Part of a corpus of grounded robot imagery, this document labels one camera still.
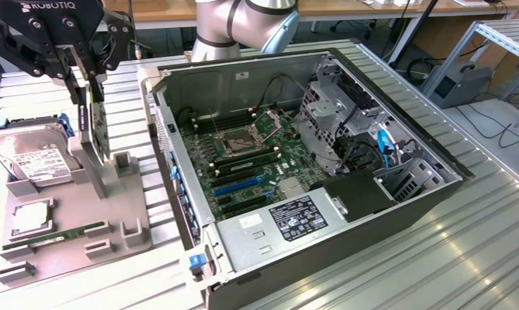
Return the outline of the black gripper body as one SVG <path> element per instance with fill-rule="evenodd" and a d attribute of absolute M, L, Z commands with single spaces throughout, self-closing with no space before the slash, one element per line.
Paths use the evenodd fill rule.
<path fill-rule="evenodd" d="M 106 16 L 101 1 L 0 1 L 0 49 L 17 47 L 10 28 L 39 45 L 86 49 Z"/>

